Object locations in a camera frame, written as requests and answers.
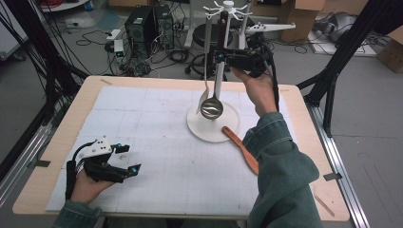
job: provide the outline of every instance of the white paper sheet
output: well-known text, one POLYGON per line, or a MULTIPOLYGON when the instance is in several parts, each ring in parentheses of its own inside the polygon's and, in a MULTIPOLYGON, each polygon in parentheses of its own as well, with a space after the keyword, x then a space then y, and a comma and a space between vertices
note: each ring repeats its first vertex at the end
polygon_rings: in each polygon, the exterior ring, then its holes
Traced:
MULTIPOLYGON (((113 154, 111 165, 127 168, 141 163, 139 175, 106 189, 92 206, 105 212, 247 216, 258 195, 257 176, 231 142, 199 140, 187 127, 186 114, 199 102, 202 91, 133 87, 104 87, 86 118, 66 162, 84 143, 106 135, 111 144, 129 144, 113 154)), ((240 138, 259 117, 246 93, 221 92, 240 114, 240 138)), ((287 107, 280 111, 297 141, 287 107)), ((66 169, 48 202, 47 210, 63 207, 66 169)))

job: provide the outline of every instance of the white round base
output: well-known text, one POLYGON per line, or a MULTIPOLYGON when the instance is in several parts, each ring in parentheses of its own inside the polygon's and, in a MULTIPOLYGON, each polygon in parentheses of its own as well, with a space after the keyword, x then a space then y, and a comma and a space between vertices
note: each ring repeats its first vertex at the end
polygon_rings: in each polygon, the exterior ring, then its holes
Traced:
POLYGON ((193 134, 204 141, 212 143, 229 140, 221 131, 223 126, 228 126, 237 134, 240 131, 240 114, 230 104, 222 102, 222 105, 224 110, 216 120, 205 119, 200 112, 196 114, 199 104, 194 104, 190 107, 187 112, 187 125, 193 134))

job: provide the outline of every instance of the wooden spatula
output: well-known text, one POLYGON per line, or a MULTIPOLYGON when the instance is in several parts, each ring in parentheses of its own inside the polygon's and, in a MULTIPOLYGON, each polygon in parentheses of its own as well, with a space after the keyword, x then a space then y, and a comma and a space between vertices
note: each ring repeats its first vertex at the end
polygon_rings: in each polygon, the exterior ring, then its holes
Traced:
POLYGON ((246 162, 248 163, 249 167, 252 169, 252 171, 256 174, 259 173, 259 164, 258 161, 252 156, 251 153, 243 146, 242 140, 228 127, 228 126, 223 126, 222 127, 222 132, 230 138, 235 145, 237 145, 240 148, 240 151, 242 151, 243 157, 246 159, 246 162))

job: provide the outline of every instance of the hand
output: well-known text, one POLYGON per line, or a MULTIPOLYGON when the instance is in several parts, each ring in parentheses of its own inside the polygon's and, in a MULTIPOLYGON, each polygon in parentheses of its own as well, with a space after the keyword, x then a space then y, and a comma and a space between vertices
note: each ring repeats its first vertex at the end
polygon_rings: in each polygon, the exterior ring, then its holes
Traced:
POLYGON ((86 171, 81 170, 77 175, 74 190, 71 195, 72 201, 90 203, 95 200, 98 195, 114 182, 99 180, 98 182, 86 175, 86 171))
POLYGON ((255 104, 255 110, 261 117, 269 112, 277 112, 273 82, 265 71, 258 78, 252 78, 243 70, 231 67, 232 72, 243 81, 249 99, 255 104))

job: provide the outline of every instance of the green jacket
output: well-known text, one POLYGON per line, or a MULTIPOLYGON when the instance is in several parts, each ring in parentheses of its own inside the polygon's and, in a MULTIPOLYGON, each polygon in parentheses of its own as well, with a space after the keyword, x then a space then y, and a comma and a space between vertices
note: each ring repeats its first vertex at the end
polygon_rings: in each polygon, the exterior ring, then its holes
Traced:
MULTIPOLYGON (((248 227, 322 227, 309 187, 318 178, 317 168, 293 143, 282 115, 261 117, 243 144, 259 162, 259 195, 248 227)), ((68 200, 53 227, 90 228, 100 214, 100 208, 68 200)))

